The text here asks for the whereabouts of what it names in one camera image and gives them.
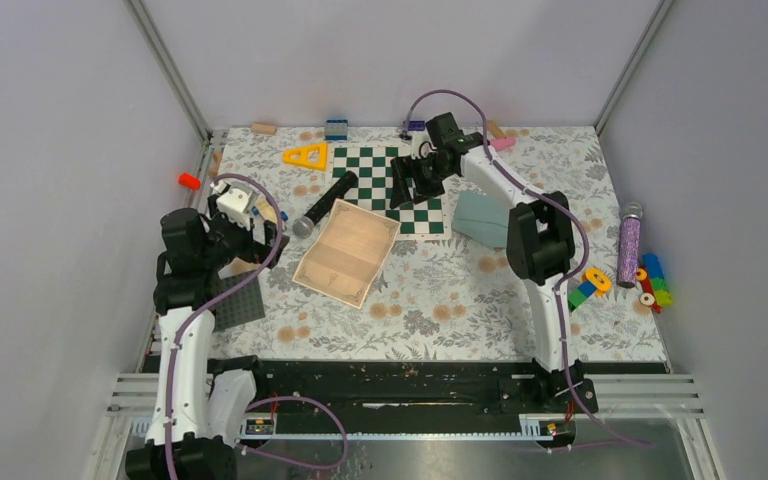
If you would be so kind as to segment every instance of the chessboard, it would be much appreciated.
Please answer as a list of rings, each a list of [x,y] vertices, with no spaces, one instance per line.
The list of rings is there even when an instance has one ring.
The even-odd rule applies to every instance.
[[[390,160],[410,155],[410,146],[332,146],[331,183],[347,170],[358,176],[358,186],[344,200],[379,215],[402,222],[396,240],[448,240],[452,236],[452,213],[448,194],[418,205],[406,204],[391,210],[393,172]],[[413,184],[408,179],[408,186]]]

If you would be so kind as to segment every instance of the table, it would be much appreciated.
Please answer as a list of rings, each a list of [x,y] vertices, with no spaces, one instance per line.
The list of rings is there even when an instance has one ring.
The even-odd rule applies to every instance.
[[[464,129],[471,132],[475,129]],[[589,266],[615,277],[619,207],[592,127],[507,128],[516,145],[500,153],[527,180],[560,190],[589,232]],[[286,149],[322,141],[321,128],[279,128],[275,136],[248,128],[228,134],[220,173],[261,182],[290,221],[330,185],[326,172],[284,165]],[[398,145],[394,127],[350,128],[351,143]],[[478,191],[450,178],[452,205],[459,192]],[[276,268],[260,285],[266,318],[217,332],[211,356],[256,354],[280,359],[528,360],[534,328],[523,282],[508,268],[505,252],[454,232],[447,241],[397,242],[381,275],[358,310],[292,282],[307,239],[292,238]],[[576,235],[576,256],[581,258]],[[570,290],[576,288],[571,283]],[[591,297],[571,317],[572,342],[584,361],[665,361],[655,318],[638,302],[641,291],[614,286]]]

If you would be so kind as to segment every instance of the purple bottle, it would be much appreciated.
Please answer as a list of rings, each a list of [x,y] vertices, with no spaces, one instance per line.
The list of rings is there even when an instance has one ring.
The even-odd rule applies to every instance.
[[[623,208],[622,218],[617,285],[632,288],[637,282],[637,253],[640,249],[640,220],[643,218],[643,207],[639,203],[629,203]]]

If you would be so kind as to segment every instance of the tabletop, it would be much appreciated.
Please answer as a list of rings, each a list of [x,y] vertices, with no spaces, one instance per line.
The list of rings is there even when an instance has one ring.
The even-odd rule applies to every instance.
[[[472,132],[475,129],[464,129]],[[559,190],[590,239],[589,265],[614,279],[619,207],[592,127],[506,128],[516,145],[500,152],[512,169],[546,191]],[[233,128],[220,173],[261,182],[290,222],[330,185],[327,172],[285,165],[284,150],[322,141],[321,128],[279,128],[274,136]],[[402,145],[395,127],[350,128],[352,144]],[[452,205],[478,191],[465,179],[445,182]],[[213,335],[214,357],[256,354],[280,359],[528,360],[534,328],[525,287],[502,249],[453,232],[449,240],[397,241],[362,309],[293,283],[316,240],[291,241],[279,264],[260,275],[266,318]],[[581,258],[576,237],[573,265]],[[570,291],[577,287],[571,281]],[[584,361],[664,361],[655,318],[637,299],[639,287],[616,285],[571,315],[572,342]]]

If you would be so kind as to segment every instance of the wall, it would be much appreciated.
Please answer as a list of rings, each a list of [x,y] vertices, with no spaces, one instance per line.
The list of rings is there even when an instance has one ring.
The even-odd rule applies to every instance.
[[[658,0],[146,0],[208,124],[396,125],[434,88],[501,124],[590,125]],[[429,118],[460,100],[429,99]]]
[[[768,478],[768,1],[679,1],[603,135],[729,479]]]
[[[79,478],[199,148],[123,2],[0,2],[0,479]]]

